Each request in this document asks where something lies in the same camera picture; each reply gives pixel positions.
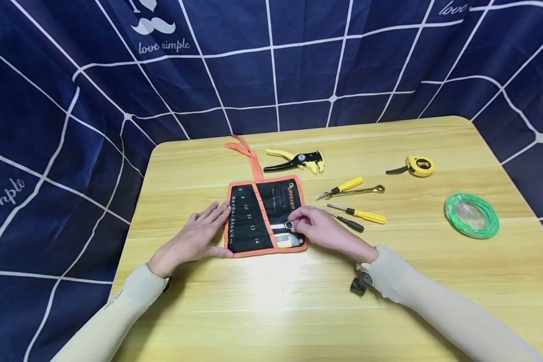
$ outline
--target wire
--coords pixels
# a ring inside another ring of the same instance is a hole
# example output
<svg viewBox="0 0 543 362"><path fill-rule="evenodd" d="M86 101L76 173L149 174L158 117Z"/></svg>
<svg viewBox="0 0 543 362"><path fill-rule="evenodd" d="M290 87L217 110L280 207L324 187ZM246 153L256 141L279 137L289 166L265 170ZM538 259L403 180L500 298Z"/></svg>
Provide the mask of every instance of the wire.
<svg viewBox="0 0 543 362"><path fill-rule="evenodd" d="M444 216L455 230L469 237L489 239L499 232L495 209L476 195L451 195L444 203Z"/></svg>

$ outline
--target hand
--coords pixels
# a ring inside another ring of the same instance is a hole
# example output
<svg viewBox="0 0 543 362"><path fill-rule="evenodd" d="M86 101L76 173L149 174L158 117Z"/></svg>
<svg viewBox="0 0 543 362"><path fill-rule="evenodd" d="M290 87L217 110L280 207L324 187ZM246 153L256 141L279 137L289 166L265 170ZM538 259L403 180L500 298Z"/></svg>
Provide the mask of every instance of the hand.
<svg viewBox="0 0 543 362"><path fill-rule="evenodd" d="M219 207L214 202L203 212L191 214L183 229L155 252L147 263L149 269L161 278L166 278L177 266L187 261L206 256L233 258L230 250L209 245L227 221L230 211L229 202L225 201Z"/></svg>
<svg viewBox="0 0 543 362"><path fill-rule="evenodd" d="M294 210L288 220L294 223L292 232L306 235L314 244L342 252L359 263L371 263L378 258L376 248L352 234L326 211L313 206Z"/></svg>

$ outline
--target right hand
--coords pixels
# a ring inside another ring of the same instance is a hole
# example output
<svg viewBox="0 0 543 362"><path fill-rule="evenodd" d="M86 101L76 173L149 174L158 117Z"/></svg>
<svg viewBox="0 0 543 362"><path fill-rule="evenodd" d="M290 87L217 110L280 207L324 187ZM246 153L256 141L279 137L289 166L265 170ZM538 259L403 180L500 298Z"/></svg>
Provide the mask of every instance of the right hand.
<svg viewBox="0 0 543 362"><path fill-rule="evenodd" d="M313 206L294 210L288 220L294 223L292 232L306 235L314 244L339 251L359 263L371 263L378 251L366 241L352 234L326 211Z"/></svg>

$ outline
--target black fabric pocket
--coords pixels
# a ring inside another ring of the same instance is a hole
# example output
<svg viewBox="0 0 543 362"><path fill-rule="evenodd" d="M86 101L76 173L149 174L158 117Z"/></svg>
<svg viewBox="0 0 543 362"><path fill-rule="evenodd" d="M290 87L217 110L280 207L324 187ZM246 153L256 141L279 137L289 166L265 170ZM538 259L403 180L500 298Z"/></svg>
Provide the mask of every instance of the black fabric pocket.
<svg viewBox="0 0 543 362"><path fill-rule="evenodd" d="M305 236L292 233L291 225L286 225L291 212L302 206L295 177L234 183L229 195L232 213L227 222L226 247L234 254L248 256L305 249L302 248Z"/></svg>
<svg viewBox="0 0 543 362"><path fill-rule="evenodd" d="M251 184L233 186L227 229L227 248L234 254L273 248L272 237L265 225L255 190Z"/></svg>

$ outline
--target arm sleeve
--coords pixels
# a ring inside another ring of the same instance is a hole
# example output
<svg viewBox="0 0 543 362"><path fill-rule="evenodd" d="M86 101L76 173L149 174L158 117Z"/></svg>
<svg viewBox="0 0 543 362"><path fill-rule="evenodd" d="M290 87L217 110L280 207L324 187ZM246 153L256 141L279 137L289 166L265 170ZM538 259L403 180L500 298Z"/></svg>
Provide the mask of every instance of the arm sleeve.
<svg viewBox="0 0 543 362"><path fill-rule="evenodd" d="M161 295L166 279L147 264L127 277L123 288L104 305L60 350L53 362L110 361L131 326Z"/></svg>
<svg viewBox="0 0 543 362"><path fill-rule="evenodd" d="M383 297L414 310L475 361L543 361L530 344L480 306L417 272L400 255L377 246L378 258L359 264Z"/></svg>

